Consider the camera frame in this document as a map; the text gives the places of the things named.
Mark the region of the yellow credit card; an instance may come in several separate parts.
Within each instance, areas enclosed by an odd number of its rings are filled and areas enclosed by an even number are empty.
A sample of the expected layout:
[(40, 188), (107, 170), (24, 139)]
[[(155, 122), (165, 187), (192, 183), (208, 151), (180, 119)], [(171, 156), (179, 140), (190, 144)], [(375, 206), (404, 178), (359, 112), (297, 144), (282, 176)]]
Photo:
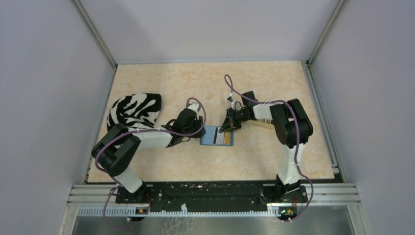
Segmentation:
[(233, 131), (224, 132), (223, 145), (233, 146)]

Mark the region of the white magnetic stripe card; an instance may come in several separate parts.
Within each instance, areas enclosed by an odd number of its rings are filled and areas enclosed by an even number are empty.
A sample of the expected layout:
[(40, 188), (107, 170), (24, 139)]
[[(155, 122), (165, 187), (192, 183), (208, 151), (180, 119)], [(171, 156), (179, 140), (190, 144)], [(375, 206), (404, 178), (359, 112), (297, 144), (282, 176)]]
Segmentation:
[(223, 145), (224, 133), (219, 133), (219, 129), (220, 127), (215, 128), (215, 132), (213, 135), (213, 141), (212, 141), (214, 145)]

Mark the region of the blue card holder wallet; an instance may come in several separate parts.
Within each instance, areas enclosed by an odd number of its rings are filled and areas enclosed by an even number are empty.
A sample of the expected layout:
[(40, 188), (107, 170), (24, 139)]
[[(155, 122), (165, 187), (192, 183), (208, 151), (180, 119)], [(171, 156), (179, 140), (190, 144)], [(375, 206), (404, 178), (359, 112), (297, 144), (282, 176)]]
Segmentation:
[(207, 125), (204, 127), (206, 133), (200, 139), (200, 145), (206, 146), (233, 146), (233, 131), (219, 132), (219, 126)]

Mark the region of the cream oval card tray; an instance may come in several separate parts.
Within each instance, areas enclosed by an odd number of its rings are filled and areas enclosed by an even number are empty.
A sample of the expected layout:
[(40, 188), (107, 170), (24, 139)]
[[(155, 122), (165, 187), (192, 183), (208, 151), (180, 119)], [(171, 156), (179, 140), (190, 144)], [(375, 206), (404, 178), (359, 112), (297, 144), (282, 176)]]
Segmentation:
[(249, 120), (247, 121), (247, 123), (254, 125), (254, 126), (264, 127), (268, 129), (274, 128), (273, 122), (267, 119)]

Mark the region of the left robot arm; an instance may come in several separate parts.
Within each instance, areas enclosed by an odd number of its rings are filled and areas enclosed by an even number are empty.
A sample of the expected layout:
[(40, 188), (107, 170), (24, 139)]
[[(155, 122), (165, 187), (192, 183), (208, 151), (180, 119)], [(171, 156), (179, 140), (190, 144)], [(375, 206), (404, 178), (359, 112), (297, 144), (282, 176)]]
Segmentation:
[(205, 118), (197, 110), (183, 109), (176, 119), (153, 129), (138, 129), (117, 124), (93, 147), (95, 163), (127, 190), (134, 202), (147, 195), (143, 180), (129, 166), (138, 150), (173, 147), (185, 139), (200, 139), (205, 134)]

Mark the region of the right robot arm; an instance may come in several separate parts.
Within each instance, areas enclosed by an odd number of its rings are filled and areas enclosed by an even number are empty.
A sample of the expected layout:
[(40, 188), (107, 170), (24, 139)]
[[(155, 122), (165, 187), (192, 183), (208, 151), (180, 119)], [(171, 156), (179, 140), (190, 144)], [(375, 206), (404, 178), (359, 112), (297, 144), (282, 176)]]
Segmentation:
[(288, 202), (301, 188), (300, 160), (309, 137), (313, 135), (312, 123), (298, 99), (279, 103), (259, 103), (254, 92), (242, 95), (242, 106), (236, 108), (237, 101), (228, 98), (231, 107), (220, 133), (238, 130), (249, 120), (269, 120), (274, 126), (277, 139), (283, 145), (283, 164), (276, 176), (274, 189), (265, 189), (262, 199), (265, 202)]

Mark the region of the zebra striped cloth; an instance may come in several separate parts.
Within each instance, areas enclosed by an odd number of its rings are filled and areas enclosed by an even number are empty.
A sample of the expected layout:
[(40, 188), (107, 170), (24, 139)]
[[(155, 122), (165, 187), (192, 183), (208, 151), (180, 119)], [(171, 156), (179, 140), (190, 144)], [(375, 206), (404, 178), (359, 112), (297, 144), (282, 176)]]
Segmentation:
[(138, 93), (121, 97), (109, 110), (107, 130), (120, 123), (130, 128), (154, 128), (161, 105), (161, 94)]

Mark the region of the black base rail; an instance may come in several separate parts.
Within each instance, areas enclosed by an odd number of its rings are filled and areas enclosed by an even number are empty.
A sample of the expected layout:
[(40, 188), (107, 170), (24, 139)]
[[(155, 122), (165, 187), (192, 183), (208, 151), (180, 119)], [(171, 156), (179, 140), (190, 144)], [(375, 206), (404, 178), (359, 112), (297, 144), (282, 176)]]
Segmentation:
[(148, 204), (147, 212), (187, 212), (239, 214), (265, 212), (271, 203), (282, 203), (276, 210), (280, 219), (297, 216), (298, 205), (308, 203), (301, 182), (283, 186), (274, 181), (148, 182), (131, 193), (125, 187), (116, 192), (118, 204)]

